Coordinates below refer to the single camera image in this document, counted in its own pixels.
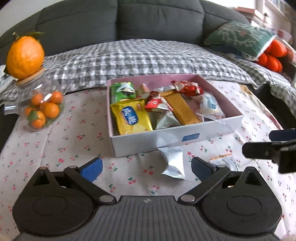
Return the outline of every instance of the brown snack bar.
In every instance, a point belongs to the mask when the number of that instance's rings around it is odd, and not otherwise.
[[[170,90],[161,93],[161,96],[174,109],[174,114],[182,125],[201,123],[201,121],[196,117],[185,100],[182,98],[180,93],[175,90]]]

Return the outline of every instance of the gray and white checkered cloth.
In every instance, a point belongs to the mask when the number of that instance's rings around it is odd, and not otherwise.
[[[61,67],[52,72],[52,77],[60,81],[63,89],[68,88],[68,92],[104,87],[109,79],[149,74],[198,74],[207,80],[251,84],[254,88],[270,83],[274,86],[272,94],[284,100],[292,113],[296,112],[296,105],[291,105],[296,103],[296,98],[292,101],[285,95],[293,91],[283,76],[249,61],[219,55],[194,44],[129,39],[48,56],[44,67],[46,70]],[[0,101],[18,97],[14,83],[0,93]]]

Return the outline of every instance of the green snack package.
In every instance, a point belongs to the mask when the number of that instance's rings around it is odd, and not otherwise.
[[[111,85],[111,104],[134,98],[136,98],[136,92],[131,82],[114,83]]]

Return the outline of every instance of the red candy wrapper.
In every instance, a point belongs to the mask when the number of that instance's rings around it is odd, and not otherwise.
[[[170,110],[174,111],[172,107],[167,103],[167,101],[159,94],[157,91],[151,91],[149,101],[145,105],[147,111],[164,111]]]
[[[184,94],[187,97],[193,97],[196,95],[201,95],[204,91],[198,86],[198,83],[190,82],[187,80],[183,81],[172,81],[176,90],[180,94]]]

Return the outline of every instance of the wooden lid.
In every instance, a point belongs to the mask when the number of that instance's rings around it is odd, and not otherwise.
[[[38,69],[34,74],[32,74],[22,80],[18,80],[16,85],[21,87],[25,84],[28,84],[29,82],[36,80],[41,74],[43,74],[44,71],[45,71],[45,69],[43,67],[40,67],[40,69]]]

